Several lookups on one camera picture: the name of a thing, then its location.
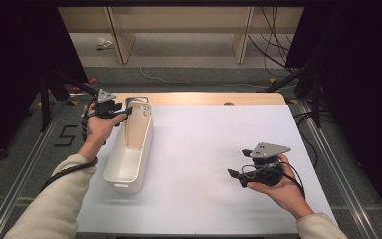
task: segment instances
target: cable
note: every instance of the cable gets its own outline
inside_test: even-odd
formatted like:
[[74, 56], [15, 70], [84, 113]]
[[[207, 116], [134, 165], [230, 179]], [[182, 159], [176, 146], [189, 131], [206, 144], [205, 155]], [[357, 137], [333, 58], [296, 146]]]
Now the cable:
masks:
[[[319, 110], [319, 112], [330, 112], [330, 110]], [[300, 116], [306, 116], [306, 115], [311, 115], [311, 114], [312, 114], [312, 112], [306, 112], [306, 113], [300, 113], [300, 114], [294, 115], [293, 117], [297, 118]]]
[[292, 44], [292, 41], [290, 40], [290, 38], [287, 36], [287, 34], [285, 34], [287, 40], [290, 42], [290, 44]]
[[[272, 19], [273, 19], [273, 24], [272, 25], [271, 25], [267, 15], [266, 15], [266, 13], [265, 13], [264, 8], [261, 7], [261, 9], [262, 9], [263, 15], [264, 15], [264, 17], [266, 19], [266, 22], [268, 23], [269, 29], [271, 30], [271, 35], [269, 37], [268, 45], [269, 45], [270, 39], [272, 38], [272, 36], [274, 36], [277, 45], [281, 46], [281, 43], [278, 40], [278, 37], [276, 36], [276, 15], [277, 15], [277, 12], [278, 12], [278, 7], [273, 7], [272, 8]], [[285, 62], [284, 57], [282, 56], [282, 53], [281, 53], [281, 50], [280, 50], [279, 47], [278, 47], [278, 53], [281, 56], [282, 61]]]
[[[269, 40], [268, 39], [266, 39], [265, 38], [265, 36], [263, 36], [263, 34], [260, 34], [260, 36], [263, 38], [263, 40], [265, 40], [266, 42], [268, 42]], [[277, 45], [277, 44], [274, 44], [274, 43], [272, 43], [272, 42], [270, 42], [270, 44], [271, 45], [273, 45], [273, 46], [275, 46], [275, 47], [279, 47], [279, 48], [282, 48], [282, 49], [284, 49], [284, 50], [287, 50], [287, 51], [289, 51], [289, 49], [288, 48], [286, 48], [286, 47], [283, 47], [283, 46], [280, 46], [280, 45]]]
[[[132, 56], [132, 59], [136, 63], [138, 63], [138, 66], [139, 66], [139, 61], [136, 59], [135, 55], [133, 54], [132, 49], [128, 49], [128, 52]], [[169, 83], [169, 84], [187, 84], [187, 85], [193, 85], [193, 86], [215, 85], [215, 86], [224, 86], [224, 87], [253, 87], [253, 88], [258, 88], [258, 89], [267, 89], [268, 88], [268, 87], [250, 85], [250, 84], [223, 84], [223, 83], [208, 83], [208, 82], [206, 82], [206, 83], [192, 83], [192, 82], [167, 81], [167, 80], [164, 80], [162, 78], [148, 76], [147, 74], [144, 73], [144, 71], [142, 70], [141, 67], [139, 67], [139, 71], [140, 71], [141, 75], [147, 79], [157, 80], [157, 81]]]
[[295, 84], [295, 85], [291, 85], [291, 86], [287, 86], [287, 87], [281, 87], [281, 89], [289, 89], [289, 88], [294, 88], [294, 87], [296, 87], [297, 86], [297, 84]]
[[114, 47], [107, 47], [107, 48], [99, 47], [99, 48], [97, 48], [98, 51], [113, 50], [113, 49], [114, 49]]
[[309, 119], [309, 118], [311, 118], [311, 117], [312, 117], [312, 115], [305, 115], [305, 116], [303, 116], [303, 117], [299, 120], [299, 122], [296, 124], [296, 127], [297, 127], [297, 129], [299, 130], [299, 133], [300, 133], [300, 135], [302, 136], [302, 138], [305, 140], [306, 143], [308, 143], [308, 145], [311, 147], [312, 151], [314, 152], [314, 164], [313, 164], [313, 167], [314, 167], [314, 168], [317, 168], [317, 165], [318, 165], [318, 153], [317, 153], [317, 151], [315, 150], [314, 145], [312, 145], [312, 143], [309, 142], [309, 140], [308, 140], [308, 139], [306, 138], [306, 136], [300, 131], [300, 128], [299, 128], [300, 124], [301, 124], [304, 120], [307, 120], [307, 119]]
[[280, 62], [276, 61], [275, 59], [273, 59], [271, 56], [269, 56], [265, 51], [263, 51], [259, 46], [257, 46], [257, 44], [253, 41], [253, 39], [251, 38], [251, 36], [249, 35], [248, 38], [250, 39], [250, 41], [253, 43], [254, 47], [256, 47], [257, 50], [259, 50], [260, 53], [262, 53], [265, 57], [269, 58], [269, 60], [271, 60], [272, 62], [278, 64], [280, 67], [284, 68], [285, 70], [289, 71], [290, 73], [292, 73], [292, 71], [288, 68], [286, 68], [284, 65], [282, 65]]
[[87, 120], [89, 118], [89, 109], [90, 109], [90, 106], [91, 106], [91, 104], [95, 100], [96, 100], [95, 98], [92, 98], [91, 100], [88, 101], [88, 103], [87, 103], [87, 105], [85, 107], [85, 111], [83, 112], [82, 119], [80, 120], [80, 124], [82, 125], [82, 137], [83, 137], [83, 141], [86, 141], [87, 134], [89, 134], [88, 133], [88, 129], [87, 129]]
[[61, 177], [65, 176], [65, 175], [68, 175], [72, 172], [75, 172], [75, 171], [79, 171], [79, 170], [83, 170], [83, 169], [86, 169], [86, 168], [89, 168], [89, 167], [93, 167], [93, 166], [96, 166], [98, 163], [98, 159], [95, 158], [95, 160], [93, 162], [89, 162], [89, 163], [84, 163], [84, 164], [80, 164], [80, 165], [77, 165], [77, 166], [72, 166], [72, 167], [69, 167], [69, 168], [66, 168], [60, 172], [58, 172], [57, 174], [53, 175], [51, 178], [49, 178], [45, 184], [43, 185], [42, 189], [40, 190], [40, 192], [42, 192], [43, 190], [45, 190], [46, 187], [48, 187], [49, 185], [51, 185], [54, 181], [60, 179]]
[[[280, 164], [286, 164], [288, 166], [290, 166], [290, 168], [296, 173], [296, 176], [299, 180], [299, 182], [294, 179], [293, 177], [287, 175], [286, 173], [282, 172], [282, 171], [279, 171], [279, 170], [276, 170], [273, 166], [267, 166], [267, 165], [244, 165], [242, 168], [241, 168], [241, 172], [244, 176], [246, 176], [247, 178], [249, 179], [255, 179], [257, 177], [257, 173], [262, 173], [261, 171], [263, 170], [270, 170], [270, 171], [274, 171], [275, 173], [278, 173], [282, 176], [284, 176], [285, 178], [289, 179], [290, 181], [292, 181], [300, 190], [300, 193], [302, 194], [303, 198], [305, 198], [305, 189], [303, 187], [303, 183], [302, 183], [302, 180], [300, 179], [300, 176], [299, 176], [299, 173], [296, 171], [296, 169], [290, 165], [289, 163], [287, 162], [281, 162], [281, 161], [277, 161], [276, 163], [280, 163]], [[252, 168], [255, 168], [256, 170], [254, 170], [252, 172], [252, 176], [248, 175], [249, 172], [244, 172], [244, 168], [246, 167], [252, 167]]]

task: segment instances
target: floor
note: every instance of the floor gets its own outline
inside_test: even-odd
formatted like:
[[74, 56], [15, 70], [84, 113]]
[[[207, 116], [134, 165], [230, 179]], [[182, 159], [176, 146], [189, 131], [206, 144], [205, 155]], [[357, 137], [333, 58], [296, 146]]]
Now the floor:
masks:
[[[101, 69], [99, 78], [101, 85], [108, 89], [119, 89], [118, 82], [111, 82], [109, 78], [116, 78], [120, 74], [118, 70], [123, 69], [136, 77], [134, 82], [124, 84], [123, 91], [128, 92], [131, 88], [128, 85], [134, 85], [134, 89], [147, 91], [148, 84], [160, 84], [157, 91], [166, 90], [169, 87], [173, 91], [241, 91], [253, 92], [264, 89], [270, 84], [270, 79], [279, 80], [287, 74], [281, 66], [278, 66], [265, 57], [249, 42], [244, 64], [236, 64], [231, 38], [227, 34], [139, 34], [135, 41], [132, 56], [129, 62], [121, 65], [112, 46], [104, 50], [98, 50], [100, 47], [97, 42], [102, 37], [106, 40], [112, 40], [110, 34], [72, 34], [73, 42], [86, 70], [88, 76], [97, 76]], [[289, 40], [292, 35], [280, 35], [279, 41], [284, 48], [289, 47]], [[263, 50], [266, 49], [266, 41], [260, 35], [252, 36], [255, 43]], [[278, 48], [269, 46], [268, 54], [276, 61], [282, 63], [283, 59], [279, 54]], [[253, 71], [263, 70], [263, 74], [253, 74]], [[240, 76], [254, 77], [250, 81], [242, 79], [241, 82], [228, 82], [230, 74], [239, 72]], [[188, 88], [178, 87], [176, 82], [189, 85]], [[292, 90], [295, 83], [290, 83], [283, 87], [280, 93], [286, 99], [293, 99]], [[84, 100], [81, 95], [73, 95], [73, 99], [80, 103]], [[0, 205], [6, 203], [8, 192], [14, 191], [13, 183], [20, 177], [26, 160], [30, 160], [32, 154], [41, 154], [39, 161], [31, 160], [33, 169], [26, 177], [26, 183], [19, 188], [19, 194], [15, 203], [11, 204], [11, 212], [2, 221], [6, 226], [0, 228], [2, 234], [9, 229], [18, 216], [24, 211], [26, 206], [34, 200], [37, 195], [37, 189], [40, 188], [43, 178], [50, 173], [56, 161], [48, 160], [46, 157], [50, 153], [58, 152], [48, 151], [45, 147], [43, 151], [30, 151], [35, 148], [36, 139], [41, 137], [38, 131], [41, 127], [41, 115], [39, 100], [32, 103], [31, 115], [19, 125], [19, 130], [13, 136], [13, 141], [7, 145], [10, 152], [8, 158], [0, 157]], [[57, 110], [60, 104], [55, 103], [53, 109]], [[299, 101], [298, 104], [289, 104], [294, 115], [297, 115], [309, 109], [309, 104], [305, 101]], [[54, 145], [57, 143], [57, 134], [62, 125], [61, 121], [65, 115], [78, 111], [79, 108], [66, 107], [61, 109], [59, 116], [54, 116], [59, 121], [55, 122], [55, 131], [50, 132], [50, 137], [46, 143]], [[356, 158], [352, 154], [349, 145], [345, 141], [344, 135], [339, 130], [330, 114], [321, 117], [323, 128], [321, 131], [312, 127], [309, 120], [300, 125], [300, 131], [306, 137], [306, 148], [310, 157], [315, 159], [317, 154], [318, 164], [315, 168], [324, 192], [329, 201], [330, 207], [341, 227], [342, 231], [349, 238], [382, 238], [382, 201], [371, 186], [368, 178], [362, 171], [362, 167], [356, 164]], [[334, 156], [329, 158], [327, 148], [319, 146], [321, 136], [324, 134]], [[74, 141], [72, 147], [65, 148], [64, 153], [75, 150], [79, 142]], [[333, 170], [333, 166], [339, 165], [341, 169]], [[344, 186], [336, 181], [339, 170], [343, 172], [344, 179], [349, 185], [349, 193], [342, 192], [346, 190]], [[359, 204], [355, 209], [361, 209], [367, 215], [368, 221], [357, 220], [355, 217], [357, 211], [353, 210], [352, 202]], [[108, 238], [109, 236], [77, 235], [77, 238]]]

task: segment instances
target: black cable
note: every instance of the black cable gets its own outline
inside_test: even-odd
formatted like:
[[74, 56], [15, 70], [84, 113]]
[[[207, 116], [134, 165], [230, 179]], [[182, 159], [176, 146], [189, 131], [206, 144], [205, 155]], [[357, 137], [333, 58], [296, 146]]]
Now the black cable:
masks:
[[[91, 104], [93, 102], [95, 102], [95, 101], [96, 101], [96, 98], [92, 98], [90, 101], [88, 101], [88, 103], [86, 105], [86, 108], [85, 108], [85, 110], [83, 112], [82, 119], [81, 119], [82, 137], [83, 137], [84, 141], [86, 141], [87, 134], [88, 134], [87, 120], [89, 118], [89, 109], [90, 109]], [[80, 164], [80, 165], [77, 165], [77, 166], [72, 166], [72, 167], [66, 168], [64, 170], [61, 170], [60, 172], [56, 173], [55, 175], [53, 175], [51, 178], [49, 178], [45, 182], [45, 184], [43, 185], [43, 187], [40, 190], [40, 192], [42, 192], [46, 187], [51, 185], [54, 181], [58, 180], [59, 178], [65, 176], [67, 174], [70, 174], [72, 172], [78, 171], [78, 170], [83, 170], [83, 169], [86, 169], [86, 168], [89, 168], [89, 167], [96, 166], [97, 163], [98, 163], [98, 159], [96, 157], [93, 162], [84, 163], [84, 164]]]
[[262, 53], [264, 56], [265, 56], [265, 59], [264, 59], [264, 64], [265, 64], [265, 68], [266, 70], [268, 71], [269, 74], [271, 74], [272, 76], [275, 76], [275, 77], [279, 77], [279, 78], [282, 78], [282, 77], [285, 77], [285, 76], [279, 76], [279, 75], [276, 75], [274, 73], [272, 73], [271, 71], [269, 71], [269, 68], [267, 67], [266, 65], [266, 58], [269, 58], [271, 61], [275, 62], [276, 64], [278, 64], [279, 66], [283, 67], [285, 70], [289, 71], [290, 73], [292, 73], [292, 71], [288, 68], [286, 68], [284, 65], [282, 65], [281, 63], [279, 63], [278, 61], [276, 61], [275, 59], [273, 59], [271, 56], [269, 56], [266, 52], [264, 52], [259, 46], [257, 46], [257, 44], [253, 41], [253, 39], [251, 38], [251, 36], [248, 36], [250, 41], [253, 43], [253, 45], [256, 47], [256, 49]]
[[287, 40], [290, 42], [290, 44], [292, 44], [292, 41], [290, 40], [290, 38], [287, 36], [287, 34], [285, 34]]
[[306, 143], [308, 143], [308, 145], [311, 147], [312, 151], [314, 152], [314, 163], [313, 163], [313, 167], [314, 168], [317, 168], [317, 165], [318, 165], [318, 153], [317, 151], [315, 150], [315, 147], [314, 145], [312, 145], [311, 142], [309, 142], [309, 140], [306, 138], [306, 136], [301, 132], [299, 126], [302, 124], [302, 122], [304, 120], [307, 120], [309, 118], [312, 117], [312, 112], [307, 112], [307, 113], [301, 113], [301, 114], [298, 114], [298, 115], [295, 115], [294, 118], [296, 119], [297, 117], [300, 117], [300, 116], [303, 116], [301, 119], [299, 119], [299, 122], [296, 124], [296, 127], [297, 129], [299, 130], [299, 134], [301, 135], [301, 137], [305, 140]]
[[[320, 110], [320, 112], [330, 112], [330, 110]], [[295, 115], [293, 116], [294, 118], [297, 118], [297, 117], [300, 117], [300, 116], [305, 116], [305, 115], [310, 115], [312, 112], [308, 112], [308, 113], [301, 113], [301, 114], [298, 114], [298, 115]], [[332, 123], [332, 124], [337, 124], [336, 122], [336, 119], [332, 119], [332, 120], [327, 120], [327, 119], [320, 119], [322, 121], [325, 121], [325, 122], [328, 122], [328, 123]]]
[[[261, 37], [263, 38], [263, 40], [265, 40], [266, 42], [269, 41], [268, 39], [265, 38], [265, 36], [263, 36], [263, 34], [260, 34], [260, 36], [261, 36]], [[270, 42], [270, 44], [271, 44], [272, 46], [279, 47], [279, 48], [282, 48], [282, 49], [284, 49], [284, 50], [289, 51], [289, 49], [286, 48], [286, 47], [283, 47], [283, 46], [280, 46], [280, 45], [276, 45], [275, 43], [272, 43], [272, 42]]]
[[106, 48], [102, 48], [102, 47], [99, 47], [97, 48], [98, 51], [104, 51], [104, 50], [111, 50], [111, 49], [114, 49], [114, 47], [106, 47]]
[[[265, 13], [265, 10], [264, 10], [263, 7], [262, 7], [262, 12], [263, 12], [263, 15], [264, 15], [267, 23], [268, 23], [269, 29], [271, 30], [271, 35], [269, 37], [269, 41], [270, 41], [270, 38], [273, 35], [275, 37], [275, 41], [276, 41], [277, 45], [281, 46], [281, 43], [278, 40], [278, 37], [276, 36], [276, 15], [277, 15], [277, 12], [278, 12], [278, 7], [273, 7], [272, 8], [272, 19], [273, 19], [273, 24], [272, 25], [271, 25], [267, 15], [266, 15], [266, 13]], [[282, 53], [281, 53], [281, 50], [280, 50], [279, 47], [278, 47], [278, 53], [281, 56], [282, 61], [285, 62], [284, 57], [282, 56]]]
[[[269, 19], [267, 18], [266, 14], [265, 14], [265, 12], [264, 12], [263, 7], [262, 7], [262, 12], [263, 12], [263, 14], [264, 14], [264, 16], [265, 16], [266, 21], [269, 23]], [[271, 28], [271, 34], [270, 34], [270, 36], [269, 36], [268, 43], [266, 44], [266, 48], [265, 48], [264, 51], [262, 51], [260, 48], [258, 48], [258, 47], [256, 46], [256, 44], [255, 44], [253, 41], [252, 41], [252, 42], [253, 42], [253, 44], [256, 46], [256, 48], [257, 48], [260, 52], [264, 53], [264, 64], [265, 64], [265, 68], [266, 68], [266, 70], [268, 71], [268, 73], [271, 74], [271, 75], [273, 75], [273, 76], [275, 76], [275, 77], [284, 77], [284, 76], [277, 76], [277, 75], [271, 73], [271, 72], [269, 71], [267, 65], [266, 65], [266, 57], [269, 56], [269, 55], [267, 54], [267, 52], [268, 52], [269, 44], [271, 43], [270, 39], [272, 38], [272, 32], [273, 32], [273, 30], [272, 30], [272, 28]], [[277, 61], [274, 61], [274, 62], [275, 62], [276, 64], [278, 64], [279, 66], [285, 68], [285, 66], [283, 66], [283, 65], [280, 64], [279, 62], [277, 62]]]
[[80, 164], [80, 165], [77, 165], [77, 166], [72, 166], [72, 167], [69, 167], [69, 168], [66, 168], [58, 173], [56, 173], [55, 175], [53, 175], [51, 178], [49, 178], [45, 184], [43, 185], [42, 189], [40, 190], [40, 192], [42, 192], [43, 190], [45, 190], [46, 187], [48, 187], [49, 185], [51, 185], [54, 181], [60, 179], [61, 177], [65, 176], [65, 175], [68, 175], [72, 172], [75, 172], [75, 171], [79, 171], [79, 170], [83, 170], [83, 169], [86, 169], [86, 168], [89, 168], [89, 167], [93, 167], [93, 166], [96, 166], [96, 164], [98, 163], [98, 159], [95, 158], [95, 160], [93, 162], [89, 162], [89, 163], [84, 163], [84, 164]]
[[281, 164], [286, 164], [286, 165], [289, 165], [293, 171], [296, 173], [300, 183], [298, 181], [296, 181], [296, 179], [294, 179], [293, 177], [287, 175], [286, 173], [282, 172], [282, 171], [278, 171], [276, 169], [274, 169], [273, 167], [270, 167], [268, 170], [271, 170], [271, 171], [274, 171], [276, 173], [279, 173], [280, 175], [284, 176], [285, 178], [289, 179], [290, 181], [292, 181], [300, 190], [300, 193], [302, 194], [303, 198], [305, 198], [305, 189], [303, 188], [303, 184], [302, 184], [302, 180], [300, 179], [300, 176], [299, 176], [299, 173], [297, 173], [297, 171], [295, 170], [295, 168], [290, 165], [289, 163], [287, 162], [280, 162]]

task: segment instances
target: metal rail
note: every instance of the metal rail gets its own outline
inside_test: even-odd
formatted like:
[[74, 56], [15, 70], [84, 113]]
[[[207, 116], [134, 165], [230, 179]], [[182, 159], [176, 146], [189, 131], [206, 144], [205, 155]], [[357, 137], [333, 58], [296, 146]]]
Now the metal rail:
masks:
[[45, 148], [49, 135], [53, 131], [55, 122], [60, 112], [64, 108], [65, 104], [65, 102], [58, 102], [56, 104], [56, 107], [54, 109], [54, 115], [51, 118], [49, 126], [45, 131], [40, 133], [38, 139], [36, 140], [36, 143], [30, 151], [29, 156], [27, 157], [27, 160], [21, 168], [20, 173], [18, 174], [8, 194], [5, 196], [2, 204], [0, 205], [0, 234], [12, 213], [21, 192], [23, 191], [28, 179], [30, 178], [30, 175], [36, 165], [36, 162], [38, 161], [38, 158], [40, 157], [43, 149]]
[[[308, 103], [305, 100], [300, 101], [300, 107], [304, 113], [310, 112]], [[362, 206], [360, 200], [358, 199], [355, 191], [352, 186], [349, 184], [345, 173], [342, 170], [339, 162], [337, 161], [333, 150], [327, 142], [321, 128], [317, 128], [312, 119], [308, 120], [309, 128], [311, 129], [312, 134], [314, 135], [315, 141], [318, 144], [318, 147], [321, 150], [321, 153], [324, 156], [328, 167], [330, 168], [331, 174], [339, 187], [339, 190], [345, 200], [353, 219], [355, 220], [356, 225], [358, 226], [359, 231], [363, 238], [379, 238], [376, 230], [374, 229], [371, 220]]]

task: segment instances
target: gray floor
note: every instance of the gray floor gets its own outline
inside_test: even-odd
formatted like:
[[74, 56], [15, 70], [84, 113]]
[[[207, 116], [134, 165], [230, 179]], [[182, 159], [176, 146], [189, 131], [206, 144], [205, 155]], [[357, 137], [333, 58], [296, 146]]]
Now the gray floor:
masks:
[[[73, 34], [79, 56], [89, 77], [98, 77], [101, 87], [111, 92], [174, 92], [174, 91], [208, 91], [208, 92], [254, 92], [260, 91], [270, 84], [270, 78], [275, 75], [286, 75], [287, 71], [264, 57], [251, 45], [248, 45], [245, 62], [235, 63], [235, 56], [229, 35], [212, 34], [140, 34], [137, 36], [133, 56], [126, 65], [121, 65], [112, 49], [98, 51], [97, 39], [104, 37], [111, 40], [109, 34]], [[252, 36], [256, 43], [266, 47], [260, 36]], [[287, 38], [281, 36], [281, 42], [288, 45]], [[278, 61], [281, 57], [278, 49], [270, 47], [269, 53]], [[286, 99], [292, 98], [295, 83], [281, 89], [280, 93]], [[7, 219], [3, 234], [13, 225], [26, 206], [37, 196], [39, 190], [59, 162], [60, 158], [76, 152], [82, 141], [78, 128], [67, 130], [75, 135], [71, 146], [55, 149], [59, 143], [67, 143], [59, 135], [65, 125], [77, 125], [85, 100], [75, 96], [79, 103], [76, 106], [63, 106], [58, 115], [54, 130], [46, 141], [46, 147], [40, 154], [34, 170], [29, 175], [20, 197]], [[294, 115], [301, 112], [300, 104], [289, 104]], [[0, 158], [0, 204], [11, 190], [11, 186], [28, 158], [31, 148], [40, 136], [41, 113], [38, 100], [32, 103], [32, 115], [26, 117], [19, 125], [19, 130], [13, 135], [13, 140], [7, 145], [9, 157]], [[321, 116], [322, 132], [325, 134], [339, 164], [354, 189], [354, 193], [363, 209], [371, 219], [377, 238], [382, 238], [382, 201], [372, 187], [362, 168], [356, 165], [353, 155], [344, 135], [333, 116]], [[316, 172], [323, 186], [332, 211], [339, 226], [349, 238], [362, 238], [361, 230], [353, 219], [353, 214], [347, 206], [338, 185], [333, 178], [324, 155], [315, 142], [315, 137], [307, 122], [300, 126], [301, 133], [307, 141], [314, 145], [318, 153]], [[314, 160], [314, 150], [307, 144], [306, 148]], [[106, 236], [78, 235], [77, 238], [106, 238]]]

